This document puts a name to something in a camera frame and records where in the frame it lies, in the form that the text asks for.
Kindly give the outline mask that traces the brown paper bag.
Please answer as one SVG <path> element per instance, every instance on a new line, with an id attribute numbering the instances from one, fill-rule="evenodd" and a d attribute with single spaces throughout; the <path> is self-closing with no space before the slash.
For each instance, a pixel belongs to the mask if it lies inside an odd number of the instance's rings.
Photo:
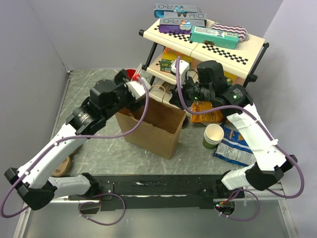
<path id="1" fill-rule="evenodd" d="M 145 118 L 132 133 L 124 136 L 125 141 L 170 160 L 179 141 L 186 113 L 149 98 Z"/>

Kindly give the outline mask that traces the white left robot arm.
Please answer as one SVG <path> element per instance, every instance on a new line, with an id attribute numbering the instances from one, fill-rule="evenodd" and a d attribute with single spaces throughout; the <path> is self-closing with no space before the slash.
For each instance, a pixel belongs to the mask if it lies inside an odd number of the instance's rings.
<path id="1" fill-rule="evenodd" d="M 53 171 L 88 139 L 97 138 L 96 133 L 121 109 L 137 110 L 141 106 L 146 109 L 150 88 L 143 77 L 130 80 L 124 69 L 113 80 L 98 81 L 81 106 L 72 112 L 55 137 L 35 157 L 4 173 L 11 188 L 16 189 L 32 210 L 42 209 L 53 199 L 63 196 L 95 198 L 99 183 L 91 174 L 55 178 Z"/>

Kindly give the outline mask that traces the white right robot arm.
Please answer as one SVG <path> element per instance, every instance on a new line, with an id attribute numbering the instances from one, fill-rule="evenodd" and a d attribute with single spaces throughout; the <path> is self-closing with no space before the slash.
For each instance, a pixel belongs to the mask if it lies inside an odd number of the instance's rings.
<path id="1" fill-rule="evenodd" d="M 251 96 L 242 85 L 233 84 L 224 75 L 222 64 L 214 60 L 199 63 L 197 82 L 187 75 L 190 69 L 186 61 L 177 59 L 173 67 L 176 85 L 169 102 L 186 110 L 195 101 L 210 102 L 236 127 L 255 157 L 251 165 L 222 176 L 216 185 L 219 196 L 228 197 L 233 190 L 245 186 L 266 190 L 294 167 L 297 159 L 278 147 L 278 141 L 264 126 Z"/>

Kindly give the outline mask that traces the red plastic cup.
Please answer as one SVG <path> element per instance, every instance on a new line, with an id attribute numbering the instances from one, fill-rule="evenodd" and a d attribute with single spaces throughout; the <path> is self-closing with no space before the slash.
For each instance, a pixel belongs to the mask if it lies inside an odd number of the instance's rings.
<path id="1" fill-rule="evenodd" d="M 126 69 L 127 76 L 131 79 L 133 75 L 136 73 L 135 69 Z"/>

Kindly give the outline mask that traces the white wrapped straws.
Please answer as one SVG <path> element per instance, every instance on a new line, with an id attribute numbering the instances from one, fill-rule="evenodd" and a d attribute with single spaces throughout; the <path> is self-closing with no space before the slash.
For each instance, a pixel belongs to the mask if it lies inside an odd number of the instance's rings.
<path id="1" fill-rule="evenodd" d="M 142 73 L 142 70 L 143 70 L 142 66 L 143 66 L 143 64 L 140 63 L 139 66 L 137 67 L 137 69 L 136 69 L 136 71 L 135 71 L 135 73 L 134 73 L 134 75 L 132 77 L 133 80 L 137 80 L 137 78 L 140 77 L 140 75 Z"/>

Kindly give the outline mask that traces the stack of black lids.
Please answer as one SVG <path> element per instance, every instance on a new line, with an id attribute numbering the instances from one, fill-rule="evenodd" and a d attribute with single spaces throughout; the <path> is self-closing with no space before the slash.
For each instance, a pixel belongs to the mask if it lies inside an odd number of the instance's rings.
<path id="1" fill-rule="evenodd" d="M 182 128 L 185 128 L 188 125 L 188 118 L 185 117 L 183 124 L 182 124 Z"/>

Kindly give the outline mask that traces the green yellow box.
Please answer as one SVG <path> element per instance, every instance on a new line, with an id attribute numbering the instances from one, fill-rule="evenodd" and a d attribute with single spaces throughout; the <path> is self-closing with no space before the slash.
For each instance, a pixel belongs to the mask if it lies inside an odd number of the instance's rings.
<path id="1" fill-rule="evenodd" d="M 165 47 L 160 61 L 160 71 L 171 73 L 173 62 L 177 59 L 178 52 Z"/>
<path id="2" fill-rule="evenodd" d="M 227 78 L 227 85 L 231 86 L 234 85 L 238 76 L 231 74 L 229 72 L 224 71 L 224 76 Z"/>
<path id="3" fill-rule="evenodd" d="M 193 58 L 187 55 L 181 55 L 181 60 L 186 61 L 189 64 L 189 66 L 191 66 L 193 62 Z"/>

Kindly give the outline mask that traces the green yellow box far left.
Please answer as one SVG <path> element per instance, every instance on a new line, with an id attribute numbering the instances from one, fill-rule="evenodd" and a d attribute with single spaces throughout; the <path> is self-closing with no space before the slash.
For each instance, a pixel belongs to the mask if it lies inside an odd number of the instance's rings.
<path id="1" fill-rule="evenodd" d="M 160 61 L 160 71 L 171 73 L 173 62 L 177 59 L 178 52 L 165 47 Z"/>

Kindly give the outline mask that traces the stack of green paper cups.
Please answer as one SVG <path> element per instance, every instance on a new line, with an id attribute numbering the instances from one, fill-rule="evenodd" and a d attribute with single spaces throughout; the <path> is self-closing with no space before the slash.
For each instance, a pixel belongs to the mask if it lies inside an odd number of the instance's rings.
<path id="1" fill-rule="evenodd" d="M 206 149 L 213 149 L 223 138 L 223 128 L 218 124 L 209 124 L 204 131 L 203 146 Z"/>

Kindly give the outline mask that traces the purple grey R+Co box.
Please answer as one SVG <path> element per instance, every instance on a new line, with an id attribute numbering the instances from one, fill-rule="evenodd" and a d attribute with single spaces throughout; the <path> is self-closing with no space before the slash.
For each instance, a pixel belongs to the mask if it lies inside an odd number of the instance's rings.
<path id="1" fill-rule="evenodd" d="M 159 21 L 159 31 L 161 33 L 187 34 L 191 33 L 193 26 L 205 27 L 206 19 L 178 19 L 161 18 Z"/>

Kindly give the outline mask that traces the blue chips bag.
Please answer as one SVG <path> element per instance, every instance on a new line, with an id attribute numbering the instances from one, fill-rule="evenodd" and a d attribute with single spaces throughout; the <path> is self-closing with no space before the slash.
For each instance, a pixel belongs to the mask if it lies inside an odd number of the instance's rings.
<path id="1" fill-rule="evenodd" d="M 221 125 L 224 137 L 216 147 L 214 156 L 232 164 L 247 167 L 256 159 L 242 135 L 235 130 Z"/>

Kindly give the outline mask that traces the teal rectangular box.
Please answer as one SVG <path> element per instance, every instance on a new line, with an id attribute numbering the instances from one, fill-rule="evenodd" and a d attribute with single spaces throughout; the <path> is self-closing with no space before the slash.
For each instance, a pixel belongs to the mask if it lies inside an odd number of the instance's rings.
<path id="1" fill-rule="evenodd" d="M 239 43 L 239 36 L 235 33 L 193 26 L 190 41 L 234 50 Z"/>

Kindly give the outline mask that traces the top grey R+Co box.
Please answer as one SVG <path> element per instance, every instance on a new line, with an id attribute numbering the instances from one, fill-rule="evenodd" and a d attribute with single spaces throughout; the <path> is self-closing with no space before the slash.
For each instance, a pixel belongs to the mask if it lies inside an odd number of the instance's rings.
<path id="1" fill-rule="evenodd" d="M 155 18 L 206 19 L 207 15 L 196 5 L 156 3 Z"/>

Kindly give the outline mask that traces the purple wavy pouch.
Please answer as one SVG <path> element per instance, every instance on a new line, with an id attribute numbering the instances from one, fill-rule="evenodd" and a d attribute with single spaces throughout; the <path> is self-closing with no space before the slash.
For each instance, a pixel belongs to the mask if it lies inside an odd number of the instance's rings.
<path id="1" fill-rule="evenodd" d="M 239 42 L 249 40 L 249 33 L 246 28 L 242 26 L 231 26 L 215 22 L 211 25 L 211 29 L 238 34 Z"/>

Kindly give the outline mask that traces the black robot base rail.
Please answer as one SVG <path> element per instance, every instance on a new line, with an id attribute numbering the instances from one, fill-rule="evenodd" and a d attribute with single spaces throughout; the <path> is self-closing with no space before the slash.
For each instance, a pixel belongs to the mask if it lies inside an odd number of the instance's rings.
<path id="1" fill-rule="evenodd" d="M 190 208 L 213 209 L 232 191 L 220 175 L 96 175 L 102 198 L 69 196 L 69 200 L 101 203 L 101 211 L 116 209 Z"/>

